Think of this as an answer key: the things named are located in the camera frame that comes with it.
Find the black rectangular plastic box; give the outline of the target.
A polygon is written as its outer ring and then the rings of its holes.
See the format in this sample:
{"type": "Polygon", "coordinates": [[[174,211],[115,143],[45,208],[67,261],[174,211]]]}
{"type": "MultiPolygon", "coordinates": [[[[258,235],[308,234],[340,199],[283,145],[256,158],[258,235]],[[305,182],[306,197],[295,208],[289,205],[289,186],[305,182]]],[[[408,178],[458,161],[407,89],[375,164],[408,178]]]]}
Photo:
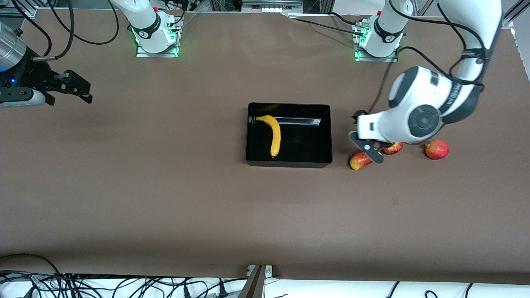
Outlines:
{"type": "Polygon", "coordinates": [[[333,161],[331,111],[327,104],[248,104],[246,162],[250,166],[324,168],[333,161]],[[274,117],[279,124],[279,153],[270,155],[273,129],[258,117],[274,117]]]}

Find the yellow banana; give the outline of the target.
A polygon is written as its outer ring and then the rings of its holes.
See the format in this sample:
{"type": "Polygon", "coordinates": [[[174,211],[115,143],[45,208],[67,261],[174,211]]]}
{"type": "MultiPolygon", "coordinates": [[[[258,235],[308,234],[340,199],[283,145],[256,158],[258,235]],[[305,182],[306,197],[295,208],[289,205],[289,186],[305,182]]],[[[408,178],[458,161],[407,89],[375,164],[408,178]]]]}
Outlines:
{"type": "Polygon", "coordinates": [[[259,116],[255,118],[256,121],[262,121],[267,124],[272,131],[272,140],[270,146],[271,158],[276,158],[279,154],[282,140],[281,127],[277,119],[270,115],[259,116]]]}

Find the grey control box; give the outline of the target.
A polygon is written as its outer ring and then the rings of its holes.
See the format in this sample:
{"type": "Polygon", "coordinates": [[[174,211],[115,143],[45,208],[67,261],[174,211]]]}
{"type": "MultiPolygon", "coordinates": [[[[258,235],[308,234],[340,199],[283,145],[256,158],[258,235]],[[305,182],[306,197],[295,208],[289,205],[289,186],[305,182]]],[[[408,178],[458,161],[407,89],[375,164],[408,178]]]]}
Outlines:
{"type": "Polygon", "coordinates": [[[303,0],[241,0],[245,13],[303,13],[303,0]]]}

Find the red yellow mango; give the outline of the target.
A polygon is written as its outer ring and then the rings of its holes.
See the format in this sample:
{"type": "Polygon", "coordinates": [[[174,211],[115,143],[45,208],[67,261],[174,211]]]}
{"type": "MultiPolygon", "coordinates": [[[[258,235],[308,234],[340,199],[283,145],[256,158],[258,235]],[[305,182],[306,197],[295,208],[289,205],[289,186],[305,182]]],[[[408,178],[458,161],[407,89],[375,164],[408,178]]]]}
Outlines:
{"type": "Polygon", "coordinates": [[[364,153],[363,151],[357,151],[350,157],[349,166],[352,170],[356,171],[372,163],[372,159],[369,158],[366,153],[364,153]]]}

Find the pink red round apple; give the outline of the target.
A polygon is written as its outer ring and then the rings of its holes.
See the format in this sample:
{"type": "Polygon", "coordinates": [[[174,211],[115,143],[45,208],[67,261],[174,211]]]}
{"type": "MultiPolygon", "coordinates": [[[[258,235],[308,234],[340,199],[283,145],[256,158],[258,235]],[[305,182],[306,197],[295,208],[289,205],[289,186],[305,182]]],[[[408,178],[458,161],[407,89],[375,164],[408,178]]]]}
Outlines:
{"type": "Polygon", "coordinates": [[[449,145],[440,139],[433,140],[424,145],[424,154],[430,160],[441,160],[449,155],[449,145]]]}

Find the aluminium frame profile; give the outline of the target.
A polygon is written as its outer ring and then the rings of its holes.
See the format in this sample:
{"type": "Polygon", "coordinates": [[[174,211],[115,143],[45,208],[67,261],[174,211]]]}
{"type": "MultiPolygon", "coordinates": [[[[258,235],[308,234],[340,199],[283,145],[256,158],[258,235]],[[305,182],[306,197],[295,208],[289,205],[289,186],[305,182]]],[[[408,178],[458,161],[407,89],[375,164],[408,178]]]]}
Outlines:
{"type": "Polygon", "coordinates": [[[38,9],[43,6],[41,0],[0,0],[0,17],[22,17],[15,3],[30,18],[34,18],[38,9]]]}
{"type": "Polygon", "coordinates": [[[502,26],[509,28],[513,22],[530,8],[530,0],[501,0],[502,2],[502,26]]]}

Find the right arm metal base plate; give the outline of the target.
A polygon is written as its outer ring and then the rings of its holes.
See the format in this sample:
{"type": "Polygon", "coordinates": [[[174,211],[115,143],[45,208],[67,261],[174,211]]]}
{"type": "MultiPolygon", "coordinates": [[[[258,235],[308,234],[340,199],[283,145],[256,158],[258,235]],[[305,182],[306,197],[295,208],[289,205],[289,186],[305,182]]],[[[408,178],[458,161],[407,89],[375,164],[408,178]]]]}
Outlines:
{"type": "Polygon", "coordinates": [[[179,55],[182,21],[175,16],[161,18],[159,27],[151,33],[133,27],[137,57],[174,58],[179,55]]]}

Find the small metal edge bracket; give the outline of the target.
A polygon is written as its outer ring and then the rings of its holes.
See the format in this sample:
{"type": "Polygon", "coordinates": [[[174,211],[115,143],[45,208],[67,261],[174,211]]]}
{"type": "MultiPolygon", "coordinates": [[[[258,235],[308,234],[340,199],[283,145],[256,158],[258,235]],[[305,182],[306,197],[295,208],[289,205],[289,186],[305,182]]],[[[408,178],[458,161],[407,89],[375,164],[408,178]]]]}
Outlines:
{"type": "MultiPolygon", "coordinates": [[[[253,264],[247,266],[247,277],[250,277],[250,275],[252,275],[255,268],[256,268],[256,265],[253,265],[253,264]]],[[[264,265],[264,268],[265,268],[265,278],[270,279],[272,277],[272,266],[264,265]]]]}

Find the dark slanted post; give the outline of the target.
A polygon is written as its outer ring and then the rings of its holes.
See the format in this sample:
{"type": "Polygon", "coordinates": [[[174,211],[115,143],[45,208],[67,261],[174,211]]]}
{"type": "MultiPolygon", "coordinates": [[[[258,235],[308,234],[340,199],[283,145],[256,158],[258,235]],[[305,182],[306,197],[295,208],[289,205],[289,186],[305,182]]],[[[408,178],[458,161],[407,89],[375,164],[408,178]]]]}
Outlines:
{"type": "Polygon", "coordinates": [[[244,287],[237,298],[263,298],[265,280],[269,270],[266,265],[256,265],[251,270],[244,287]]]}

